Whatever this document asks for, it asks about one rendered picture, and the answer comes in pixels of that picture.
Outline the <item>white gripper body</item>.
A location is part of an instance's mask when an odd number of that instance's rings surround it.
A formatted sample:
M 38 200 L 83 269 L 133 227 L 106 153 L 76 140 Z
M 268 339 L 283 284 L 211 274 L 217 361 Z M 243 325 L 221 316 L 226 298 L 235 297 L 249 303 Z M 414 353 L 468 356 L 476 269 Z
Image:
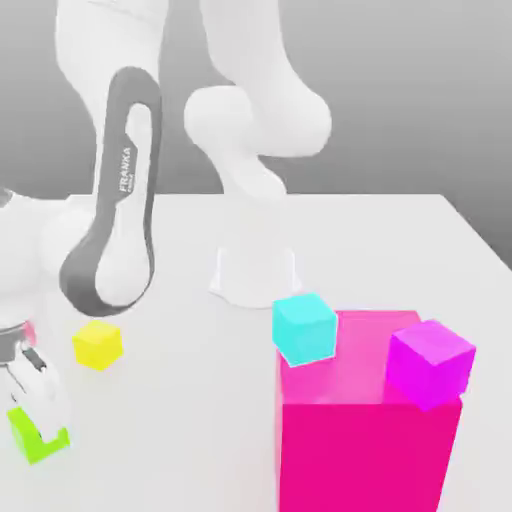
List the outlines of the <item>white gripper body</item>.
M 70 406 L 56 367 L 49 361 L 37 370 L 26 358 L 6 366 L 10 394 L 34 423 L 44 442 L 70 426 Z

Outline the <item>small lime green cube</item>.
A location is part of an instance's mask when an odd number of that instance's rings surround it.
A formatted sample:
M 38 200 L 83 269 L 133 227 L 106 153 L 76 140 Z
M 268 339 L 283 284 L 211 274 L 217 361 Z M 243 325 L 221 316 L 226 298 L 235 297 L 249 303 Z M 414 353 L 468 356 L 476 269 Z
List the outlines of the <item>small lime green cube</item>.
M 30 464 L 35 464 L 70 445 L 68 430 L 63 427 L 57 436 L 48 442 L 42 439 L 39 430 L 22 410 L 15 407 L 7 411 L 14 440 Z

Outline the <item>small yellow cube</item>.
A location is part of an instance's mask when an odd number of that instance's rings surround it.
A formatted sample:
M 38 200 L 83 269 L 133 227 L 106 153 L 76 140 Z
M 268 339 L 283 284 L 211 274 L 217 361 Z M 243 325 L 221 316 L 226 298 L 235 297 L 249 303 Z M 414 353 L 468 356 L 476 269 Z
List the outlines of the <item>small yellow cube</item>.
M 79 364 L 102 371 L 123 355 L 119 327 L 92 320 L 72 337 L 75 358 Z

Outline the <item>small cyan cube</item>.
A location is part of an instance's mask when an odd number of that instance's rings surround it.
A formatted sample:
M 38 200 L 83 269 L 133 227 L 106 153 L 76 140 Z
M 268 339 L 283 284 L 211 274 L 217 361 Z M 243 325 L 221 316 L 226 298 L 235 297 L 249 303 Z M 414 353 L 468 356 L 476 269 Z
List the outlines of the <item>small cyan cube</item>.
M 289 367 L 333 358 L 338 317 L 316 293 L 276 300 L 272 305 L 272 340 Z

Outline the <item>small magenta cube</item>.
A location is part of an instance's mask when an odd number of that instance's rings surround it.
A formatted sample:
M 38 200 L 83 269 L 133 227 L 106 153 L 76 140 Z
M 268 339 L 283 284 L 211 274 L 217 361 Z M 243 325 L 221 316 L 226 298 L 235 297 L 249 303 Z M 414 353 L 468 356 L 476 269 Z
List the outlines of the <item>small magenta cube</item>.
M 476 347 L 436 320 L 391 335 L 386 380 L 421 410 L 452 402 L 468 386 Z

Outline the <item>large pink box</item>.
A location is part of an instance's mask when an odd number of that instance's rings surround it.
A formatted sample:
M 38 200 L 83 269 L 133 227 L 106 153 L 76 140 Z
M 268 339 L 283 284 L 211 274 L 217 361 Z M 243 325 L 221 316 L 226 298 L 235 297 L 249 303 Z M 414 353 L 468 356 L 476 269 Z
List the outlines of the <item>large pink box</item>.
M 462 402 L 422 411 L 385 379 L 414 311 L 340 311 L 335 357 L 276 362 L 278 512 L 437 512 Z

